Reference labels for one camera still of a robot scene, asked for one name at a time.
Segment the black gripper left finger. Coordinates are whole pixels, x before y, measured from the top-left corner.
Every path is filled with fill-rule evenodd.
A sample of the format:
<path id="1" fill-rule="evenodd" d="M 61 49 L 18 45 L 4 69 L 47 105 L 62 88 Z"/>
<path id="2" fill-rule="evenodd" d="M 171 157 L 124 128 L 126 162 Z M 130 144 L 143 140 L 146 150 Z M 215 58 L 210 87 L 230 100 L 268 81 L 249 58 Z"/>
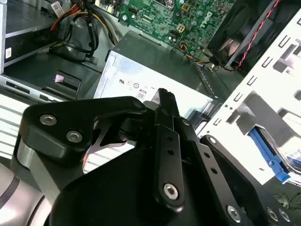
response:
<path id="1" fill-rule="evenodd" d="M 153 196 L 180 212 L 184 184 L 174 94 L 159 89 L 152 110 L 135 97 L 112 97 L 33 105 L 23 113 L 16 155 L 54 204 L 73 181 L 120 155 L 154 154 Z"/>

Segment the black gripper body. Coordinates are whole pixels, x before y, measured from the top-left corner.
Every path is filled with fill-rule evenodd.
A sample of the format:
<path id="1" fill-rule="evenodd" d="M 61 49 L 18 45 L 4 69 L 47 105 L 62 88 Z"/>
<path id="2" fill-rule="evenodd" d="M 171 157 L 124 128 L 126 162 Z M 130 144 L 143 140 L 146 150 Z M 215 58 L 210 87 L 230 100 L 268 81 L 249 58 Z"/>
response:
<path id="1" fill-rule="evenodd" d="M 185 204 L 180 213 L 153 196 L 154 154 L 131 150 L 70 183 L 51 211 L 52 226 L 222 226 L 204 177 L 182 163 Z"/>

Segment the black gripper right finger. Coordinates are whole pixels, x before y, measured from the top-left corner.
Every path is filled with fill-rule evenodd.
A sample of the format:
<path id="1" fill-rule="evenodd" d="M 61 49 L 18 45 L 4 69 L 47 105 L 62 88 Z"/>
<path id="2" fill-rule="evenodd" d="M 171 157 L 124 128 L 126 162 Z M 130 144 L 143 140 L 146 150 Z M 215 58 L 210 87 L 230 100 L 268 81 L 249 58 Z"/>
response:
<path id="1" fill-rule="evenodd" d="M 292 226 L 293 219 L 280 203 L 210 135 L 198 138 L 189 122 L 175 120 L 181 149 L 205 180 L 209 204 L 205 217 L 210 226 Z"/>

